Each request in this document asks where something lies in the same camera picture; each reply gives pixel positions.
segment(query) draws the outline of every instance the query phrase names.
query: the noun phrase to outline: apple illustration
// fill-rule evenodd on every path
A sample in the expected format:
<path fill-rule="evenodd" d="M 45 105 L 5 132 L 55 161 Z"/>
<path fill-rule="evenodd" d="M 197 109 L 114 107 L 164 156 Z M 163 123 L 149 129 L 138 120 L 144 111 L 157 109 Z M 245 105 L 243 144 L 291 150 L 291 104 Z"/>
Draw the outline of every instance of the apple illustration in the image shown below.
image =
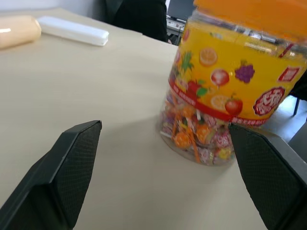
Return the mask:
<path fill-rule="evenodd" d="M 229 74 L 223 69 L 216 69 L 211 75 L 212 82 L 218 87 L 229 82 Z"/>
<path fill-rule="evenodd" d="M 182 40 L 183 40 L 184 42 L 187 41 L 189 35 L 190 35 L 190 30 L 187 29 L 187 30 L 184 32 L 184 34 L 183 34 Z"/>
<path fill-rule="evenodd" d="M 187 92 L 186 92 L 186 95 L 193 99 L 193 100 L 197 100 L 197 96 L 196 96 L 196 93 L 194 91 L 192 91 L 191 89 L 188 89 Z"/>
<path fill-rule="evenodd" d="M 201 85 L 199 85 L 199 84 L 197 84 L 196 82 L 191 81 L 191 80 L 188 82 L 188 86 L 189 86 L 189 90 L 190 90 L 191 92 L 194 92 L 195 94 L 196 94 L 197 90 L 198 90 L 199 88 L 201 88 Z"/>
<path fill-rule="evenodd" d="M 241 99 L 230 98 L 225 104 L 226 111 L 233 116 L 239 115 L 242 111 L 242 108 L 243 102 Z"/>

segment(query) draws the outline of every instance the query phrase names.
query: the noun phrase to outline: beige cylinder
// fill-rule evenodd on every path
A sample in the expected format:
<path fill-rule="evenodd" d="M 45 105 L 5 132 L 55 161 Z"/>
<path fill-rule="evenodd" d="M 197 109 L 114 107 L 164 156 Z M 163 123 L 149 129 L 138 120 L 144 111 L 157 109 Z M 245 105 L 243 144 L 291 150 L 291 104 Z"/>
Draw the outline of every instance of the beige cylinder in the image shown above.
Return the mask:
<path fill-rule="evenodd" d="M 40 36 L 41 28 L 32 16 L 0 18 L 0 49 L 33 42 Z"/>

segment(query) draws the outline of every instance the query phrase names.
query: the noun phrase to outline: orange lid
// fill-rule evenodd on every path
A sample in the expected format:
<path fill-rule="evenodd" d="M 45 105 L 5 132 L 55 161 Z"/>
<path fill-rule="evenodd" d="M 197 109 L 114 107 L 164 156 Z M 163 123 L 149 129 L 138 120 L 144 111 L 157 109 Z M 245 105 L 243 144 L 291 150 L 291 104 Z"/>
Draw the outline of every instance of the orange lid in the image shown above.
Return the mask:
<path fill-rule="evenodd" d="M 307 40 L 307 0 L 195 0 L 200 11 L 300 43 Z"/>

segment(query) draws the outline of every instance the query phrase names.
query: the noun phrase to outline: table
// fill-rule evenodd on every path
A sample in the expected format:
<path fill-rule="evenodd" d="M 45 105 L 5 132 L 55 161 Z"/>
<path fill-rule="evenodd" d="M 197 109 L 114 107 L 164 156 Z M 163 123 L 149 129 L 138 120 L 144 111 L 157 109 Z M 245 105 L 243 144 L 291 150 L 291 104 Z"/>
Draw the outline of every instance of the table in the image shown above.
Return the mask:
<path fill-rule="evenodd" d="M 62 9 L 29 13 L 97 26 L 110 37 L 95 47 L 43 35 L 0 52 L 0 204 L 62 131 L 101 119 L 76 230 L 266 229 L 236 162 L 188 161 L 154 129 L 175 46 Z"/>

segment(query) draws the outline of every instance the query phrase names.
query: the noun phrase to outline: computer equipment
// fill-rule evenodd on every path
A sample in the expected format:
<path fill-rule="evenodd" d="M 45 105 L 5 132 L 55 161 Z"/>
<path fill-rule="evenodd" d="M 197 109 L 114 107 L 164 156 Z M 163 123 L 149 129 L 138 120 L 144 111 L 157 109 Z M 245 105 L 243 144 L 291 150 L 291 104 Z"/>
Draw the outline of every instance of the computer equipment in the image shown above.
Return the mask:
<path fill-rule="evenodd" d="M 1 230 L 75 227 L 92 177 L 101 128 L 100 121 L 91 121 L 61 134 L 0 209 Z"/>
<path fill-rule="evenodd" d="M 167 15 L 172 19 L 186 21 L 196 9 L 193 2 L 194 0 L 171 0 L 168 6 Z"/>
<path fill-rule="evenodd" d="M 229 129 L 242 179 L 268 230 L 306 230 L 306 162 L 275 134 Z"/>

